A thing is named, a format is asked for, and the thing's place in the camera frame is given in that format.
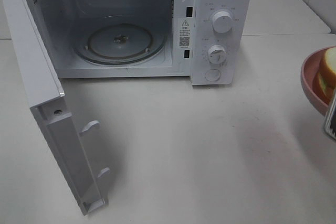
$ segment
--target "pink plate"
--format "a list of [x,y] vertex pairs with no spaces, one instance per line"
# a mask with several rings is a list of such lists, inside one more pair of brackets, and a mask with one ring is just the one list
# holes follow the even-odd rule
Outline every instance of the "pink plate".
[[323,101],[315,92],[315,76],[319,71],[319,64],[324,55],[324,52],[331,47],[320,49],[313,52],[305,59],[301,69],[301,85],[303,91],[310,101],[310,103],[317,109],[322,115],[325,115],[328,110],[328,105]]

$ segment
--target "qr code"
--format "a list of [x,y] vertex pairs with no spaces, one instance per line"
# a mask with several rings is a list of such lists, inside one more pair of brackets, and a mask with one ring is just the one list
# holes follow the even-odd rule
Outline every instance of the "qr code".
[[188,47],[190,43],[190,37],[180,37],[180,47]]

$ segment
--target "dial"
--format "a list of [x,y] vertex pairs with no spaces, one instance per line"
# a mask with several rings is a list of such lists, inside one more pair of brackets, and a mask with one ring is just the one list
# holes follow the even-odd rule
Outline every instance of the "dial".
[[230,31],[233,25],[233,15],[227,10],[219,10],[212,16],[212,26],[220,34]]
[[213,45],[208,50],[208,58],[212,64],[221,64],[226,60],[225,48],[221,45]]

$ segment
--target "bread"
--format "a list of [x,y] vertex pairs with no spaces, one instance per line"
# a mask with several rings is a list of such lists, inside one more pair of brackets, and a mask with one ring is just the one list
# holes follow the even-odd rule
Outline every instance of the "bread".
[[314,81],[317,95],[328,104],[336,86],[336,47],[325,51]]

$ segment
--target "white table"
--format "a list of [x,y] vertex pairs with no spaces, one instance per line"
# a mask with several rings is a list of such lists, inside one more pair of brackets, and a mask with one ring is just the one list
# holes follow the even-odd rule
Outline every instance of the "white table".
[[97,146],[114,164],[110,204],[83,217],[28,110],[11,41],[0,41],[0,222],[335,223],[336,144],[300,85],[304,58],[335,42],[244,36],[228,87],[62,81],[77,123],[101,122]]
[[[327,34],[330,28],[302,0],[250,0],[244,35]],[[0,1],[0,39],[10,38]]]

